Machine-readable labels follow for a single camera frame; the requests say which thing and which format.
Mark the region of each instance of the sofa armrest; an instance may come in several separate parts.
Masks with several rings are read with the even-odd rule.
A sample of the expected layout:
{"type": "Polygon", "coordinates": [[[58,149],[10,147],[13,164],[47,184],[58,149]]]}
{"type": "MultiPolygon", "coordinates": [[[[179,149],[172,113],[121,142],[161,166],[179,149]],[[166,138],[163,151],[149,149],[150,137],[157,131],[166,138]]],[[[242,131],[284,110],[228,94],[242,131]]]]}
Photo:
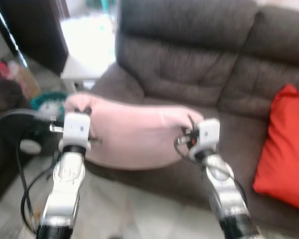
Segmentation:
{"type": "Polygon", "coordinates": [[[29,107],[20,85],[0,78],[0,117],[4,112],[20,107],[29,107]]]}
{"type": "Polygon", "coordinates": [[[144,91],[136,79],[116,62],[96,82],[91,93],[131,104],[140,104],[144,98],[144,91]]]}

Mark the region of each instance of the red pillow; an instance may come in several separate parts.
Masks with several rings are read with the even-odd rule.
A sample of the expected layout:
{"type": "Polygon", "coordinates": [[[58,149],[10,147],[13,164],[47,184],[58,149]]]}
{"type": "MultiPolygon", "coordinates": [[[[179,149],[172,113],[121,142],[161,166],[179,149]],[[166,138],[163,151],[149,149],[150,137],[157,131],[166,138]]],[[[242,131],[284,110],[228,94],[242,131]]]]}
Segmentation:
{"type": "Polygon", "coordinates": [[[299,91],[292,85],[272,102],[268,138],[253,187],[299,208],[299,91]]]}

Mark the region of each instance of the white floor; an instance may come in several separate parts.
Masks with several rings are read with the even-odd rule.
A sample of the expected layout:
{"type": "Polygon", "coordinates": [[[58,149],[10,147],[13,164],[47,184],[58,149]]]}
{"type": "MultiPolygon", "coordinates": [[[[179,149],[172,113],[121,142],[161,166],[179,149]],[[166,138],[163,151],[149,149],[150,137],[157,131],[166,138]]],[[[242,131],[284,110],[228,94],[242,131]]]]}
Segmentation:
{"type": "MultiPolygon", "coordinates": [[[[50,158],[35,158],[25,168],[28,182],[49,165],[50,158]]],[[[42,210],[51,189],[42,179],[31,191],[34,212],[42,210]]],[[[0,200],[0,239],[35,238],[22,224],[20,178],[0,200]]],[[[263,231],[268,239],[290,239],[263,231]]],[[[222,239],[214,216],[206,210],[183,205],[87,172],[81,188],[81,203],[74,239],[222,239]]]]}

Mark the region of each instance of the teal object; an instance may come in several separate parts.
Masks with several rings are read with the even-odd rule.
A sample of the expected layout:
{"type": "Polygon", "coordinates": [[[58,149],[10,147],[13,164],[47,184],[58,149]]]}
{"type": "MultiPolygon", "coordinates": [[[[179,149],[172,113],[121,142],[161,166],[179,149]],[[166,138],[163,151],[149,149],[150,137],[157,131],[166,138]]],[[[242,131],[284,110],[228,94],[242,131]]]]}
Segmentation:
{"type": "MultiPolygon", "coordinates": [[[[50,102],[50,101],[61,101],[64,102],[67,97],[67,94],[63,92],[46,92],[43,93],[35,98],[33,98],[30,102],[31,107],[34,110],[39,110],[40,106],[45,103],[45,102],[50,102]]],[[[59,117],[59,120],[64,119],[64,107],[60,107],[61,115],[59,117]]]]}
{"type": "Polygon", "coordinates": [[[102,7],[100,0],[87,0],[86,4],[88,7],[93,7],[93,8],[101,8],[102,7]]]}
{"type": "Polygon", "coordinates": [[[109,0],[101,0],[102,1],[102,8],[104,12],[108,13],[109,12],[109,0]]]}

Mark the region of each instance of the sofa backrest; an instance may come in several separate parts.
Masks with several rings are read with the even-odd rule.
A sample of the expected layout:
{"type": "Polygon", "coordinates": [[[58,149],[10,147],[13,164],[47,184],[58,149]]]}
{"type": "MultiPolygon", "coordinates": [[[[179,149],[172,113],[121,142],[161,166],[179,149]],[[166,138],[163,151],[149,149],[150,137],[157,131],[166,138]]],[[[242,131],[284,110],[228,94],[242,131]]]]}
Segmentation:
{"type": "Polygon", "coordinates": [[[117,62],[146,95],[268,117],[299,87],[299,13],[249,0],[120,0],[117,62]]]}
{"type": "Polygon", "coordinates": [[[255,16],[219,109],[266,120],[274,95],[287,83],[299,88],[299,12],[265,6],[255,16]]]}

